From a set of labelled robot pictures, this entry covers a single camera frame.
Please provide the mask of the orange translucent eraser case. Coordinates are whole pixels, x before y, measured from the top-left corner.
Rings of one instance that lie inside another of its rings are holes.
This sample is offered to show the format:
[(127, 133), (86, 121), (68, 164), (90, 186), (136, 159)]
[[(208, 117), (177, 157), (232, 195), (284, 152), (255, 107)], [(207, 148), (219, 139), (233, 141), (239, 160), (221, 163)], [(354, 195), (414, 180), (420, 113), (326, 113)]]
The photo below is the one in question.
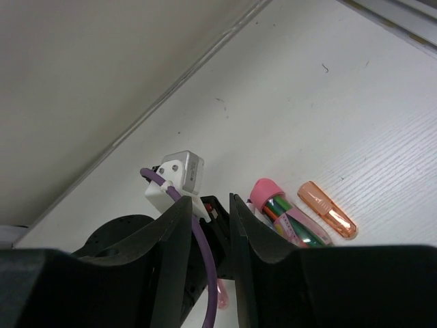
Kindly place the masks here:
[(298, 197), (325, 223), (344, 239), (353, 239), (358, 234), (356, 224), (313, 181), (302, 184)]

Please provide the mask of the pink translucent eraser case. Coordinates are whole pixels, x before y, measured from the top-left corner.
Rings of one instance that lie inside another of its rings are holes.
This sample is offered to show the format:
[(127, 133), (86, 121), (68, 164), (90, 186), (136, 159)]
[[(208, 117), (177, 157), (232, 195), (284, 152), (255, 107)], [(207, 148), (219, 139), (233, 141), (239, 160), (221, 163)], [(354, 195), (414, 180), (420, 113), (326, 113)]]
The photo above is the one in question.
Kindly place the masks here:
[(227, 309), (229, 306), (229, 296), (224, 281), (222, 279), (217, 280), (217, 293), (218, 293), (217, 308), (220, 310)]

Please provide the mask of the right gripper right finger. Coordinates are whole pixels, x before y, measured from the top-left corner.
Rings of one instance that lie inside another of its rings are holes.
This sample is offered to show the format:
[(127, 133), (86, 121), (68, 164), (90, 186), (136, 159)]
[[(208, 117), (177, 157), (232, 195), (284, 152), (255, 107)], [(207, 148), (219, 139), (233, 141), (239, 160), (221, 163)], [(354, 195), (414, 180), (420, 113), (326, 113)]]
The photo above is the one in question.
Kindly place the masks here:
[(231, 255), (240, 327), (300, 327), (297, 248), (229, 195)]

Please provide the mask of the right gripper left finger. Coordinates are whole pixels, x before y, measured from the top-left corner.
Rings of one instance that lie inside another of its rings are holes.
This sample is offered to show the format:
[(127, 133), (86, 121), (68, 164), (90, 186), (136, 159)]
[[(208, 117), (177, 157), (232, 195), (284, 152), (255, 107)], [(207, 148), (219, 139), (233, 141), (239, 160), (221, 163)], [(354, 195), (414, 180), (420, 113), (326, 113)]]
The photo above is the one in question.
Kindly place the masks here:
[(78, 257), (92, 264), (86, 327), (179, 327), (192, 204), (184, 196), (159, 218), (126, 215), (93, 232)]

